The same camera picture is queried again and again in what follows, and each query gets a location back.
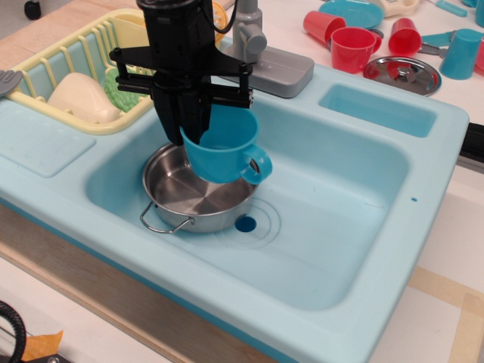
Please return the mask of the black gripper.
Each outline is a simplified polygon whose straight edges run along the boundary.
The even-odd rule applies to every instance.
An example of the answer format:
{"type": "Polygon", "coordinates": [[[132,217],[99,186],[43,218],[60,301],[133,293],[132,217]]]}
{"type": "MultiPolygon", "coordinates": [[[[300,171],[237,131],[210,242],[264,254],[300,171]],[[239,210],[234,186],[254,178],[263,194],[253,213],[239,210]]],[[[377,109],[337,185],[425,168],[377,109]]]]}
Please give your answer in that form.
{"type": "Polygon", "coordinates": [[[216,47],[213,6],[210,3],[139,3],[148,45],[115,48],[110,59],[119,71],[119,89],[148,94],[166,137],[183,144],[186,136],[199,143],[209,129],[212,104],[249,108],[253,91],[249,64],[223,54],[216,47]],[[188,89],[200,94],[181,97],[188,89]]]}

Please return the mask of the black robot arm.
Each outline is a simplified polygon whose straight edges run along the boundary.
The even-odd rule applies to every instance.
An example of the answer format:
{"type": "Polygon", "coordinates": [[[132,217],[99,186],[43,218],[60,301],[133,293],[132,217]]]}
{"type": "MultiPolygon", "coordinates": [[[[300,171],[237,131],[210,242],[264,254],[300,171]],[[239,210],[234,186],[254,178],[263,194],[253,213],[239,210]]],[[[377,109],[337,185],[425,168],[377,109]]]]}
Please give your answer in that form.
{"type": "Polygon", "coordinates": [[[115,48],[118,89],[150,95],[167,138],[197,143],[209,129],[214,104],[248,108],[251,65],[216,47],[210,1],[139,1],[148,44],[115,48]]]}

